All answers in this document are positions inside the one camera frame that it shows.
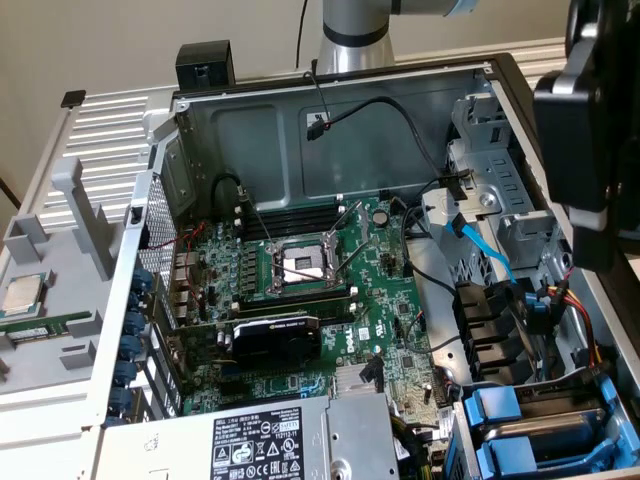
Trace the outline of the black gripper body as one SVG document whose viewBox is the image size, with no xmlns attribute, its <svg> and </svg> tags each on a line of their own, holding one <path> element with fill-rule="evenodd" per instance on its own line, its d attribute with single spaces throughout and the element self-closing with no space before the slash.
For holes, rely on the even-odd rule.
<svg viewBox="0 0 640 480">
<path fill-rule="evenodd" d="M 565 141 L 576 177 L 564 203 L 575 264 L 605 273 L 616 251 L 639 250 L 639 6 L 574 1 L 569 20 Z"/>
</svg>

